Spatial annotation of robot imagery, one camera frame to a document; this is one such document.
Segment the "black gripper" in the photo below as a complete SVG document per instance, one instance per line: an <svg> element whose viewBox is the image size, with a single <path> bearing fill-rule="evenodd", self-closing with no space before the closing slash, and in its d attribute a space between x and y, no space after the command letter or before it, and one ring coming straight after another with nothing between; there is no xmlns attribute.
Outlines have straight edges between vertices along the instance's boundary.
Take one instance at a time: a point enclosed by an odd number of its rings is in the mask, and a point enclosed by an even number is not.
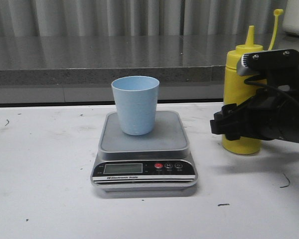
<svg viewBox="0 0 299 239"><path fill-rule="evenodd" d="M261 140L279 139L299 143L299 96L295 101L282 95L254 96L244 113L244 136ZM239 140L243 132L241 109L237 104L224 105L210 120L211 132L229 141Z"/></svg>

